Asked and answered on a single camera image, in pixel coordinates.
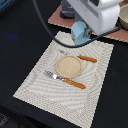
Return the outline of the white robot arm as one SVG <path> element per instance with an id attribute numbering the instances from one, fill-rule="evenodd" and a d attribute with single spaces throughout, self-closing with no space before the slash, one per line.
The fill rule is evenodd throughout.
<path id="1" fill-rule="evenodd" d="M 96 34 L 103 34 L 115 27 L 123 0 L 67 1 Z"/>

